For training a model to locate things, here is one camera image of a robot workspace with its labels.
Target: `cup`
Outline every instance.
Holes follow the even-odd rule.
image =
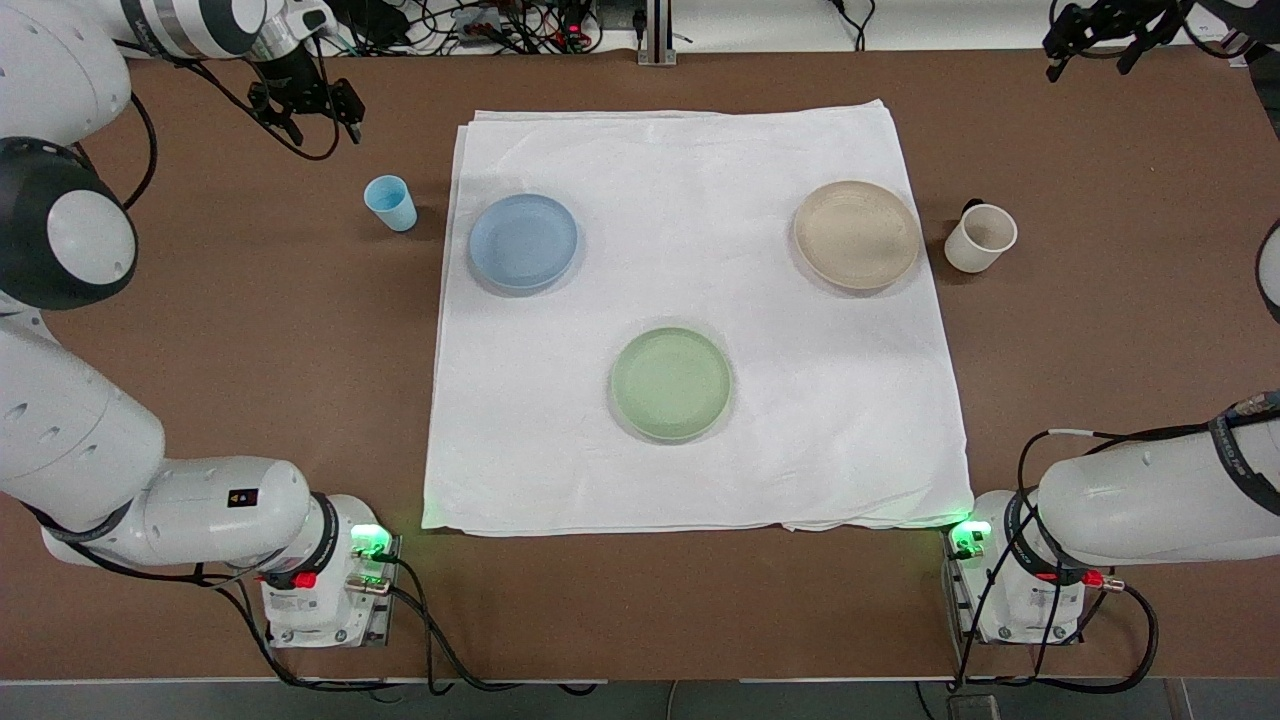
[[[408,186],[396,176],[370,181],[365,186],[365,206],[396,232],[404,232],[417,222],[417,208],[413,206]]]
[[[1018,242],[1012,215],[977,197],[964,206],[960,224],[943,246],[947,261],[961,273],[980,273]]]

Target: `white joint cap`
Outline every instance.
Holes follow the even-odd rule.
[[[92,284],[125,275],[137,255],[133,225],[110,197],[73,190],[49,210],[49,246],[67,272]]]

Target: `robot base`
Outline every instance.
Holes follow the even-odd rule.
[[[974,503],[973,514],[948,533],[943,541],[946,560],[943,562],[942,583],[950,605],[951,630],[959,643],[963,643],[973,628],[973,614],[978,607],[996,561],[1009,544],[1005,532],[1005,509],[1014,497],[1010,491],[984,493]],[[988,532],[973,533],[964,529],[987,527]],[[980,550],[980,555],[964,560],[956,555],[964,551]],[[1010,556],[1000,568],[1000,575],[991,585],[991,597],[982,606],[977,641],[988,644],[1039,644],[1044,639],[1044,624],[1048,621],[1055,588],[1023,570]],[[1053,612],[1053,628],[1048,634],[1050,644],[1062,644],[1062,641],[1075,642],[1076,620],[1084,598],[1084,585],[1075,583],[1059,591],[1057,610]]]
[[[351,552],[351,528],[376,524],[374,511],[348,495],[332,495],[338,511],[333,559],[316,574],[312,588],[279,591],[262,585],[262,605],[271,628],[271,647],[361,647],[387,644],[390,598],[347,588],[347,577],[362,566]],[[393,553],[398,546],[389,548]],[[394,565],[387,565],[393,573]]]

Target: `gray floor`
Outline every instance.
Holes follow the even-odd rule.
[[[669,683],[613,683],[588,697],[556,687],[486,694],[454,688],[443,698],[425,688],[389,689],[378,697],[315,693],[274,683],[164,683],[0,687],[5,720],[663,720]],[[1009,720],[1174,719],[1160,680],[1120,696],[1079,696],[1051,688],[995,692]],[[927,684],[936,720],[947,717],[946,692]],[[1194,720],[1280,719],[1280,680],[1188,683]],[[682,682],[673,720],[927,720],[910,683],[740,684]]]

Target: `plate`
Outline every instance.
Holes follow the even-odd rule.
[[[559,202],[512,195],[480,214],[467,252],[476,272],[503,290],[532,292],[561,278],[577,252],[577,224]]]
[[[892,284],[920,254],[920,225],[893,192],[869,182],[819,187],[796,210],[796,246],[823,279],[847,290]]]
[[[716,345],[686,328],[658,328],[632,340],[613,363],[609,391],[640,433],[684,442],[705,433],[728,406],[733,375]]]

